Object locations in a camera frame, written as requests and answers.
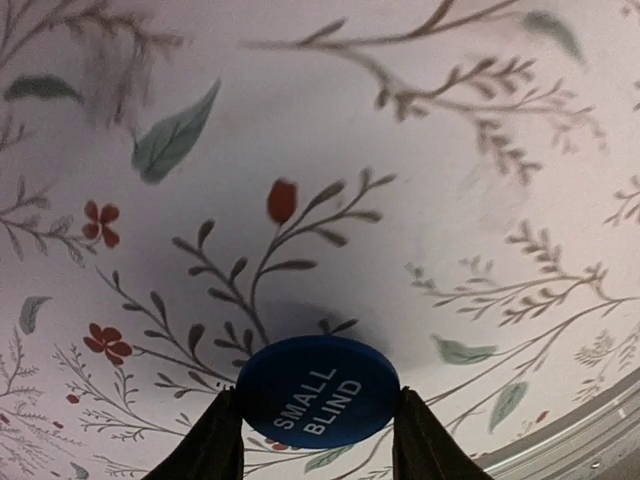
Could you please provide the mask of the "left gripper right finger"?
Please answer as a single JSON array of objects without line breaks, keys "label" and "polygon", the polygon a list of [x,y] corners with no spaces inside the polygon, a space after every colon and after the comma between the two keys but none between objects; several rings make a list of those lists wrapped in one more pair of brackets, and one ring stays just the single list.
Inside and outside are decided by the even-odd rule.
[{"label": "left gripper right finger", "polygon": [[401,390],[393,430],[394,480],[492,480],[409,387]]}]

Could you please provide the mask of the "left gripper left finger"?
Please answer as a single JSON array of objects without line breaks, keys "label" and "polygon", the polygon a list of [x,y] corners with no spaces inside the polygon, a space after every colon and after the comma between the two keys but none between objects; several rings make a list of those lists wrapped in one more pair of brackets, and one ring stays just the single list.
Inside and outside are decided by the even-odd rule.
[{"label": "left gripper left finger", "polygon": [[144,480],[240,480],[242,417],[233,388],[220,392],[171,454]]}]

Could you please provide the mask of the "blue round button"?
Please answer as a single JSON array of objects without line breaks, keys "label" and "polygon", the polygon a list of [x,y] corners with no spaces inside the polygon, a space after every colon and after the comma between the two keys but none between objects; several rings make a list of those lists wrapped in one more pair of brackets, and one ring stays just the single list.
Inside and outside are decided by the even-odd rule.
[{"label": "blue round button", "polygon": [[289,447],[359,443],[393,418],[399,376],[377,350],[328,335],[294,337],[256,353],[241,369],[236,399],[243,419]]}]

